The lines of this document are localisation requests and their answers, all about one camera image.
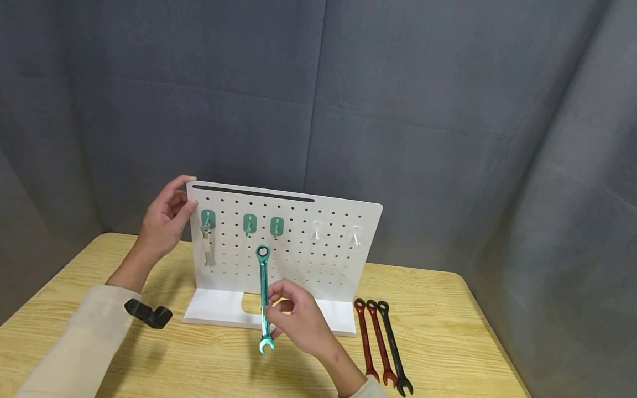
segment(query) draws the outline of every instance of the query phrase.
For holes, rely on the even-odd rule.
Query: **pegboard stand base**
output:
[[[243,311],[243,292],[198,288],[182,318],[183,323],[260,329],[261,316]],[[351,302],[317,300],[329,328],[337,336],[356,336]]]

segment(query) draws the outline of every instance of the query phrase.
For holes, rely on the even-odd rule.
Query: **teal wrench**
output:
[[[261,267],[261,341],[259,341],[259,351],[263,354],[263,348],[270,345],[272,350],[275,349],[275,342],[270,337],[270,323],[266,319],[265,309],[268,306],[268,258],[270,257],[270,249],[267,245],[257,247],[257,259]]]

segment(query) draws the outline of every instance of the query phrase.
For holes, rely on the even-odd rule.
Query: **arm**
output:
[[[302,351],[316,357],[329,374],[341,398],[383,398],[387,395],[374,378],[366,378],[332,334],[314,297],[288,280],[273,283],[268,291],[268,321],[276,325],[272,338],[285,333]]]
[[[64,334],[20,387],[15,398],[94,397],[132,317],[124,309],[155,264],[175,248],[196,207],[178,190],[190,176],[168,185],[148,207],[140,235],[106,285],[89,290]]]

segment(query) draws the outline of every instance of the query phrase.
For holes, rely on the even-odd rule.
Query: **ratcheting wrench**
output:
[[[371,361],[371,350],[369,349],[369,339],[367,337],[367,325],[365,324],[365,302],[362,299],[354,301],[354,307],[359,314],[359,323],[361,325],[362,350],[365,354],[365,375],[372,375],[380,382],[378,373],[374,370],[374,363]]]
[[[270,249],[267,245],[257,247],[257,259],[261,269],[261,341],[259,341],[259,351],[263,354],[263,348],[270,345],[275,349],[275,341],[270,336],[270,323],[266,319],[265,309],[268,306],[268,258]]]
[[[378,349],[380,350],[380,358],[383,360],[383,382],[387,385],[387,379],[394,382],[394,388],[398,383],[398,377],[392,371],[392,366],[389,364],[389,357],[387,356],[387,349],[385,348],[385,341],[383,340],[383,334],[380,331],[380,324],[378,323],[378,314],[376,313],[376,302],[374,300],[367,300],[367,310],[371,315],[371,323],[374,324],[374,332],[376,333],[376,341],[378,341]]]
[[[405,393],[403,391],[403,388],[407,387],[409,393],[413,395],[413,387],[410,381],[407,380],[407,376],[405,376],[404,374],[403,363],[400,361],[398,346],[396,345],[394,332],[392,332],[392,324],[389,322],[389,304],[387,304],[386,301],[379,301],[378,312],[380,312],[380,315],[383,317],[385,332],[387,332],[387,340],[389,341],[389,348],[392,350],[392,357],[394,357],[394,366],[396,367],[396,374],[398,375],[398,392],[404,397]]]

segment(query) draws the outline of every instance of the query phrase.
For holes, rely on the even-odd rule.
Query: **red wrench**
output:
[[[383,382],[387,385],[387,379],[391,379],[394,382],[394,388],[398,384],[398,376],[392,371],[392,366],[389,364],[389,357],[387,356],[387,349],[385,348],[385,341],[383,340],[383,334],[380,331],[380,323],[378,323],[378,314],[376,314],[376,302],[374,300],[367,300],[367,309],[371,314],[371,323],[374,324],[374,331],[376,332],[376,341],[378,341],[378,349],[380,350],[380,358],[383,360]]]
[[[374,370],[374,363],[371,361],[371,350],[369,349],[369,339],[367,337],[367,325],[365,324],[365,302],[362,299],[354,301],[354,307],[359,314],[359,324],[361,325],[362,350],[365,353],[365,375],[372,375],[380,383],[378,373]]]

